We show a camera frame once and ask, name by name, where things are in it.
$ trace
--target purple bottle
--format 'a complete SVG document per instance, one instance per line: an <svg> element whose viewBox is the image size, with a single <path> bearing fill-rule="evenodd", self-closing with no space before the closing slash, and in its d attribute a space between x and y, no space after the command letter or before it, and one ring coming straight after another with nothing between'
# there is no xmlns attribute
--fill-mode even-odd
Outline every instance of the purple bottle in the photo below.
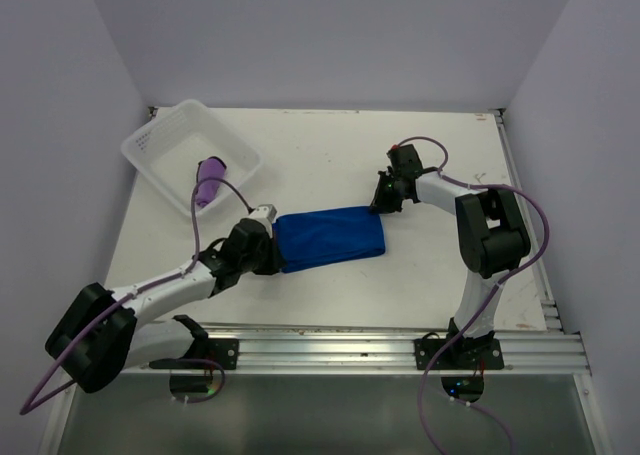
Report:
<svg viewBox="0 0 640 455"><path fill-rule="evenodd" d="M222 160L218 157L210 157L198 164L198 175L196 180L199 182L200 180L204 180L209 177L224 178L226 170L227 166ZM214 198L216 198L216 193L218 193L219 187L220 182L216 180L204 182L200 185L198 193L196 194L196 205L200 208L206 207Z"/></svg>

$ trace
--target gray wall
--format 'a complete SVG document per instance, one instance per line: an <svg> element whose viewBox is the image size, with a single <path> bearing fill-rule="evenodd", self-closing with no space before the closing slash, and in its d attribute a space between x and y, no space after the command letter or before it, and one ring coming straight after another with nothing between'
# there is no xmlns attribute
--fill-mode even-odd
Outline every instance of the gray wall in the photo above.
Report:
<svg viewBox="0 0 640 455"><path fill-rule="evenodd" d="M640 453L639 20L638 0L570 0L507 110L553 228L560 314L584 335L618 453Z"/></svg>
<svg viewBox="0 0 640 455"><path fill-rule="evenodd" d="M566 0L95 0L145 99L504 107Z"/></svg>
<svg viewBox="0 0 640 455"><path fill-rule="evenodd" d="M18 410L44 341L108 267L144 104L92 0L0 0L0 453L35 453L49 406Z"/></svg>

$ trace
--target white tabletop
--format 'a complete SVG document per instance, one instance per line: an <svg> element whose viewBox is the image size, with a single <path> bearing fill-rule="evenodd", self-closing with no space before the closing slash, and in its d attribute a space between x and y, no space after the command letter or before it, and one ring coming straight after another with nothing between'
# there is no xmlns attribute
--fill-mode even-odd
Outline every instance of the white tabletop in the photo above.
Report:
<svg viewBox="0 0 640 455"><path fill-rule="evenodd" d="M495 120L490 115L212 109L265 157L243 190L249 203L272 203L279 214L368 205L387 150L403 138L437 138L450 152L447 173L471 183L510 182ZM415 142L425 166L442 154ZM203 154L203 158L215 154ZM405 202L382 217L387 253L271 277L244 275L214 298L181 307L200 322L363 327L445 328L465 284L455 218ZM229 197L201 220L203 246L227 236L246 213ZM107 277L107 287L145 280L187 261L190 221L142 176L136 178ZM545 330L531 269L511 280L496 329Z"/></svg>

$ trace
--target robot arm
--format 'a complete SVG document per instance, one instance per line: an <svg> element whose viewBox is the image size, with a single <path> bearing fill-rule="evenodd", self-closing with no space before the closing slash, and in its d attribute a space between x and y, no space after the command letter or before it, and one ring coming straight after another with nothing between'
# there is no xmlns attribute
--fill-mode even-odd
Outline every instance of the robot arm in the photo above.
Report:
<svg viewBox="0 0 640 455"><path fill-rule="evenodd" d="M219 250L214 242L198 254L195 264L189 261L146 282L112 290L99 283L86 286L49 336L45 349L57 358L98 315L129 297L77 343L62 363L85 392L102 389L126 367L165 358L202 358L208 353L207 337L196 322L177 316L164 323L149 323L182 305L231 288L244 273L277 273L283 264L273 239L275 215L272 205L258 207L234 226Z"/></svg>
<svg viewBox="0 0 640 455"><path fill-rule="evenodd" d="M478 311L495 283L528 255L531 243L520 210L507 190L461 188L443 180L435 167L423 168L413 145L395 146L387 155L391 166L379 172L372 212L402 211L402 202L409 199L437 206L456 217L460 254L468 272L462 302L449 326L455 333ZM503 288L463 338L492 338Z"/></svg>

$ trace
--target blue cloth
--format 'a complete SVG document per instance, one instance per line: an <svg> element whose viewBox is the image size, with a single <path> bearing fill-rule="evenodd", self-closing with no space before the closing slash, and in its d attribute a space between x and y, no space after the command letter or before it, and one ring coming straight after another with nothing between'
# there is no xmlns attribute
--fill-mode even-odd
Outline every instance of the blue cloth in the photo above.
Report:
<svg viewBox="0 0 640 455"><path fill-rule="evenodd" d="M284 273L385 252L380 215L369 213L368 207L284 215L273 228L287 263Z"/></svg>

